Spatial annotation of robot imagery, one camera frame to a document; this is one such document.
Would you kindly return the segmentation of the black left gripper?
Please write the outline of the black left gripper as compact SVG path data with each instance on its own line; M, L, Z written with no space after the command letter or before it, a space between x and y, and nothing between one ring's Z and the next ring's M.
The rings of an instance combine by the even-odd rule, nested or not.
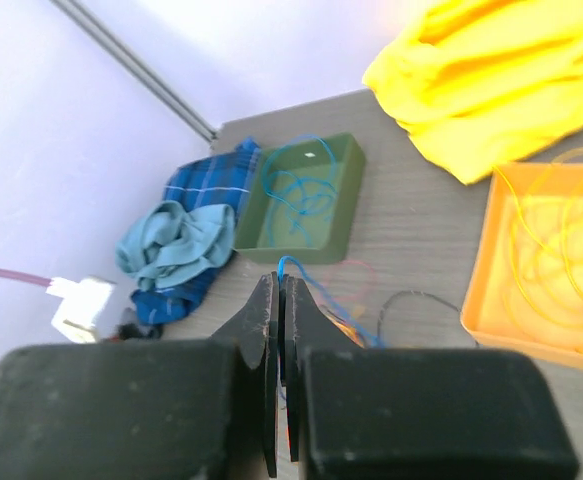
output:
M106 342L159 340L162 325L141 324L125 308ZM228 478L275 478L278 440L279 281L260 278L243 307L212 339L235 348L231 419L227 439Z

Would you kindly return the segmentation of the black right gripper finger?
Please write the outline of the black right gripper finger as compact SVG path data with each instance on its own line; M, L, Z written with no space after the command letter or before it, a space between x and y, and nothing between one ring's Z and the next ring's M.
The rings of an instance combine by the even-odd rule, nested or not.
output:
M359 345L320 310L306 282L284 274L280 291L280 354L282 385L286 387L290 460L299 461L301 373L310 349L349 351Z

